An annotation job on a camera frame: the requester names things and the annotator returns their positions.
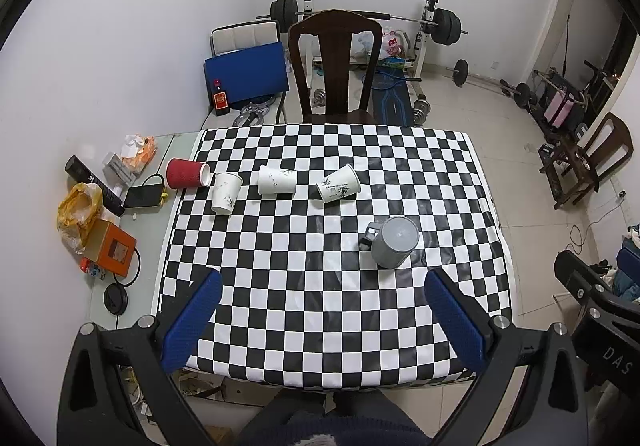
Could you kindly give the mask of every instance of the weight plate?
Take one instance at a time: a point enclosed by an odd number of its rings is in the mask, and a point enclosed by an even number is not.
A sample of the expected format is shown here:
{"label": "weight plate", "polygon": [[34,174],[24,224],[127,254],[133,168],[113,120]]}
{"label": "weight plate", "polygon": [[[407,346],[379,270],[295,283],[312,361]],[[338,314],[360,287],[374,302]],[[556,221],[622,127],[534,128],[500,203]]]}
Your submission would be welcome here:
{"label": "weight plate", "polygon": [[514,94],[516,105],[520,108],[525,107],[529,103],[529,97],[531,96],[529,86],[524,82],[518,83],[516,91],[517,94]]}
{"label": "weight plate", "polygon": [[283,33],[298,22],[298,0],[284,0],[284,26]]}
{"label": "weight plate", "polygon": [[437,26],[433,26],[431,39],[436,44],[446,44],[451,34],[451,16],[447,10],[437,9],[433,14],[433,22]]}
{"label": "weight plate", "polygon": [[447,38],[447,43],[445,46],[450,46],[451,44],[455,44],[460,39],[460,33],[462,33],[462,24],[460,23],[460,19],[456,17],[456,14],[453,12],[449,12],[449,16],[451,17],[451,32],[449,33],[449,38]]}
{"label": "weight plate", "polygon": [[276,0],[275,2],[271,3],[271,20],[275,20],[278,23],[278,27],[280,28],[281,33],[287,32],[287,30],[283,31],[284,1],[285,0]]}
{"label": "weight plate", "polygon": [[454,67],[454,69],[457,72],[453,73],[453,83],[455,83],[458,87],[462,87],[462,84],[465,83],[466,77],[469,74],[469,64],[466,62],[466,60],[460,58],[460,60],[456,62],[456,66]]}

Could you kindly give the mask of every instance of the metal bolt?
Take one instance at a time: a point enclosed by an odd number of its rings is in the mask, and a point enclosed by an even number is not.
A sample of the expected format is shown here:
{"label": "metal bolt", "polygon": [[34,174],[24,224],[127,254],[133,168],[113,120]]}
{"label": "metal bolt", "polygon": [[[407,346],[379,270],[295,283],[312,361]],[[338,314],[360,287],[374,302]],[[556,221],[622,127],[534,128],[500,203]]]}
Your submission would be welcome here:
{"label": "metal bolt", "polygon": [[556,331],[557,334],[563,336],[566,334],[566,325],[558,321],[554,323],[554,331]]}
{"label": "metal bolt", "polygon": [[506,329],[511,322],[506,316],[494,316],[494,324],[500,329]]}
{"label": "metal bolt", "polygon": [[91,322],[82,324],[82,327],[80,328],[80,333],[84,336],[89,336],[89,334],[91,334],[93,331],[94,331],[94,324]]}
{"label": "metal bolt", "polygon": [[153,316],[151,316],[150,314],[145,314],[144,316],[138,318],[138,327],[148,329],[149,327],[151,327],[151,325],[154,324],[154,321],[156,321],[156,319]]}

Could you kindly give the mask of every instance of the person's leg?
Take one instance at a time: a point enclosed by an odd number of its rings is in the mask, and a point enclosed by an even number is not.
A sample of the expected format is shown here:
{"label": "person's leg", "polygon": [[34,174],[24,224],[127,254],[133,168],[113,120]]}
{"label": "person's leg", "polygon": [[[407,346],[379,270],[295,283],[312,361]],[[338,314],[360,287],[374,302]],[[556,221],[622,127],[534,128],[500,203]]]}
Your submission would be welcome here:
{"label": "person's leg", "polygon": [[260,410],[258,415],[242,428],[236,440],[241,442],[263,429],[286,424],[291,416],[299,411],[322,416],[325,397],[326,394],[283,388],[267,406]]}
{"label": "person's leg", "polygon": [[334,392],[334,403],[338,415],[381,419],[419,430],[417,424],[379,390]]}

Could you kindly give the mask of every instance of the dark wooden chair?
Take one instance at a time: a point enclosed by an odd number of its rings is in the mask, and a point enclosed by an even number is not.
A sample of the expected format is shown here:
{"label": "dark wooden chair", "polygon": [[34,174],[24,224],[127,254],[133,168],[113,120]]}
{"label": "dark wooden chair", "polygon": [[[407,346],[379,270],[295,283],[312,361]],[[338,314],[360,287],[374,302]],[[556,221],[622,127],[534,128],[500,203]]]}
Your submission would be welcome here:
{"label": "dark wooden chair", "polygon": [[[362,84],[360,105],[348,112],[349,57],[351,36],[354,33],[372,32],[373,48]],[[309,89],[306,87],[305,70],[300,57],[300,35],[317,35],[320,41],[326,106],[324,114],[312,114]],[[375,125],[367,113],[373,74],[382,46],[382,26],[375,20],[343,10],[327,10],[297,22],[289,28],[289,54],[296,77],[303,123],[347,123],[351,125]]]}
{"label": "dark wooden chair", "polygon": [[[610,121],[613,125],[611,133],[599,144],[599,146],[589,152],[593,147],[594,142],[598,139],[598,136],[602,132],[604,126]],[[611,156],[613,156],[619,149],[626,147],[626,152],[615,163],[610,165],[602,173],[596,171],[599,165],[607,162]],[[576,205],[585,195],[587,195],[600,181],[607,179],[613,172],[615,172],[623,163],[628,160],[634,152],[634,146],[631,141],[631,134],[629,129],[625,125],[625,122],[617,116],[607,113],[602,119],[600,125],[593,133],[593,136],[589,139],[584,148],[577,145],[570,137],[562,136],[559,139],[559,145],[556,147],[551,155],[551,158],[546,165],[540,169],[540,172],[546,172],[549,166],[553,166],[554,161],[561,161],[568,163],[569,166],[562,172],[562,175],[567,175],[570,170],[574,171],[577,182],[569,189],[568,192],[563,193],[562,196],[556,202],[554,208],[558,209],[565,202],[567,202],[572,196],[577,194],[574,199],[573,205]]]}

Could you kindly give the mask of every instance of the checkered tablecloth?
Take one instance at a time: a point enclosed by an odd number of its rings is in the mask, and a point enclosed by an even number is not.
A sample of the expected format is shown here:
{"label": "checkered tablecloth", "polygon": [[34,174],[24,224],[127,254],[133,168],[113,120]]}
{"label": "checkered tablecloth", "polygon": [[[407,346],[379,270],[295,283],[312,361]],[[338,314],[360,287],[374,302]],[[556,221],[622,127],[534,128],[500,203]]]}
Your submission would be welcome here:
{"label": "checkered tablecloth", "polygon": [[[511,317],[504,250],[482,172],[462,133],[409,127],[275,125],[204,131],[191,158],[243,180],[230,216],[209,188],[178,195],[162,251],[158,312],[219,269],[223,296],[188,366],[303,388],[465,378],[426,303],[442,266],[490,315]],[[316,182],[352,165],[362,190],[324,204]],[[295,169],[295,194],[261,197],[260,165]],[[403,214],[420,242],[396,270],[358,240]]]}

